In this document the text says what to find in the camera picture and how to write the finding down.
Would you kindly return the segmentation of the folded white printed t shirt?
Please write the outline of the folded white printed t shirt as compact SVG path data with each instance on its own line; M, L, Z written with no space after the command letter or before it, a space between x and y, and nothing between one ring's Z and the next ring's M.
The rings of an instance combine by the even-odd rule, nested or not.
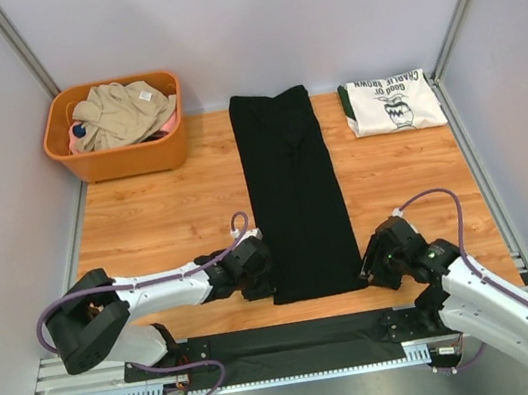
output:
M336 92L357 138L447 124L423 70L339 85Z

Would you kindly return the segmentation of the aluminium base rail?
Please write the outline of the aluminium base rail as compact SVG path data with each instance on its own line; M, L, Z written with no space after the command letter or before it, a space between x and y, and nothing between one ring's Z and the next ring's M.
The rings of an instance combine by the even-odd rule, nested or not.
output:
M231 386L224 384L227 373L221 362L205 356L193 362L187 358L181 346L187 339L180 343L183 362L197 366L175 373L156 374L134 369L127 363L103 361L90 371L72 376L61 360L53 358L40 364L35 395L205 395L208 391L226 395L411 366L460 367L480 348L479 342L468 334L442 331L439 336L404 342L404 356L387 362Z

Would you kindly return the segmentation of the black base cloth strip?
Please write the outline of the black base cloth strip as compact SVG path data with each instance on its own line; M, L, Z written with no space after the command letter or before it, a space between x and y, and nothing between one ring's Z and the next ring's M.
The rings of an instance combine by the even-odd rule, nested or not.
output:
M226 367L226 386L387 362L403 343L439 336L439 324L414 308L358 312L299 323L187 339L190 361Z

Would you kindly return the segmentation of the black t shirt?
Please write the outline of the black t shirt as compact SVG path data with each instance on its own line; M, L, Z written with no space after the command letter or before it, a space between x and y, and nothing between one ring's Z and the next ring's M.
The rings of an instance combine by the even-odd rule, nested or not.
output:
M229 119L255 225L272 255L274 302L366 287L359 247L309 94L233 96Z

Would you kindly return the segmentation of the blue garment in basket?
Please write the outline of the blue garment in basket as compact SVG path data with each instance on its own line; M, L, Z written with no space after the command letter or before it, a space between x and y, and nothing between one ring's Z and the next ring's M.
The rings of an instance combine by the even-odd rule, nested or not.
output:
M72 127L74 137L83 138L86 135L85 127L81 124L76 124Z

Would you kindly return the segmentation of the beige shirt in basket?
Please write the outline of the beige shirt in basket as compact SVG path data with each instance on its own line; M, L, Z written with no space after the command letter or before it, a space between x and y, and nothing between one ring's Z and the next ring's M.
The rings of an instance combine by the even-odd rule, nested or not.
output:
M75 105L72 123L81 122L86 135L76 142L78 153L91 153L144 143L177 111L177 99L141 80L93 86Z

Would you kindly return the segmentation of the pink garment in basket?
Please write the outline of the pink garment in basket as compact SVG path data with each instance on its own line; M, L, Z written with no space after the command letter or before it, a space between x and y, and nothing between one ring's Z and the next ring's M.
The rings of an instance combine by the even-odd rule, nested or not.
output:
M150 141L156 141L158 139L162 139L162 137L165 137L166 135L168 135L168 133L172 132L174 127L177 125L177 121L178 121L177 113L174 112L172 116L170 117L170 119L168 119L167 122L164 123L164 125L161 126L161 128L158 131L156 131L155 133L145 138L144 142L150 142ZM70 129L68 131L69 132L69 143L68 144L69 144L69 150L71 154L78 153L78 150L76 149L76 142L78 141L78 139L82 139L82 138L76 138L73 135L72 127L76 124L82 125L81 122L76 121L70 126Z

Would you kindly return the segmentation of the left aluminium corner post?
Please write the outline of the left aluminium corner post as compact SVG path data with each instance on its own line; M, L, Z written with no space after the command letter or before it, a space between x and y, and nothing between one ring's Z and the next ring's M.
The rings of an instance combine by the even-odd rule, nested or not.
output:
M7 41L15 54L20 58L30 71L31 75L38 81L39 85L51 97L55 98L60 93L58 85L50 74L46 71L41 61L37 58L33 50L23 39L22 34L17 30L15 25L10 21L9 16L0 6L0 34Z

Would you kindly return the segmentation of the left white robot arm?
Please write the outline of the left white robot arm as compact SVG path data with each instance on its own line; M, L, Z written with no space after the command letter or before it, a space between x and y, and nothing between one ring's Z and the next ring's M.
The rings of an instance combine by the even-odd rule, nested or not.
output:
M262 238L254 228L226 250L167 272L112 278L104 269L94 269L45 309L36 327L38 339L47 330L53 341L48 350L72 376L103 361L122 361L170 377L180 359L169 331L160 324L140 326L134 321L247 290L270 268L270 250Z

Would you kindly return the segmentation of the orange plastic basket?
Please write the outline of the orange plastic basket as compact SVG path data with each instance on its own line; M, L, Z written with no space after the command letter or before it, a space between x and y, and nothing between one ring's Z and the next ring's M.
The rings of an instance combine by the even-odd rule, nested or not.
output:
M176 96L178 121L172 132L156 141L85 154L71 154L68 131L75 105L86 99L93 86L115 82L127 85L139 80L164 94ZM186 161L188 149L181 100L177 78L166 71L73 86L62 91L52 101L43 138L44 150L49 158L63 164L71 174L86 183L99 183L99 181L177 169Z

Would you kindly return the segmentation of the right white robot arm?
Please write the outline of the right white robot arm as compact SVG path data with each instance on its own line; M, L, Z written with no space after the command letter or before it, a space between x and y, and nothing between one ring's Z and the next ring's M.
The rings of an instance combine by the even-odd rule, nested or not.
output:
M371 285L398 289L405 276L424 284L416 321L431 335L465 333L528 368L528 292L480 265L447 240L427 242L393 216L370 236L361 275Z

